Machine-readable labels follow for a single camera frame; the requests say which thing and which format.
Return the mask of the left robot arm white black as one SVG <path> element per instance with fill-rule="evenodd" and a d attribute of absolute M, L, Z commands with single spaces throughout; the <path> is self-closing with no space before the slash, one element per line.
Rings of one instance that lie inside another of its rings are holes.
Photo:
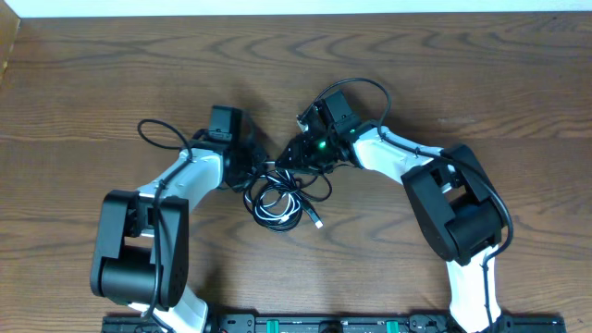
<path fill-rule="evenodd" d="M 250 115 L 215 105 L 209 125 L 179 137 L 176 160 L 155 179 L 133 190 L 109 192 L 101 207 L 90 286 L 98 297 L 136 315 L 104 318 L 104 332 L 220 332 L 208 303 L 191 290 L 189 224 L 192 211 L 211 191 L 237 191 L 264 159 Z"/>

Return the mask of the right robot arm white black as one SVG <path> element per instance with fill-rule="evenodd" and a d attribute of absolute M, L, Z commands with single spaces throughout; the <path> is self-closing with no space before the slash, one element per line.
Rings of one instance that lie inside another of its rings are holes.
<path fill-rule="evenodd" d="M 322 175 L 339 162 L 378 172 L 403 188 L 426 242 L 447 265 L 450 314 L 465 332 L 492 332 L 501 311 L 492 268 L 512 227 L 507 207 L 473 151 L 425 146 L 382 120 L 362 121 L 342 91 L 319 97 L 297 117 L 301 134 L 279 168 Z"/>

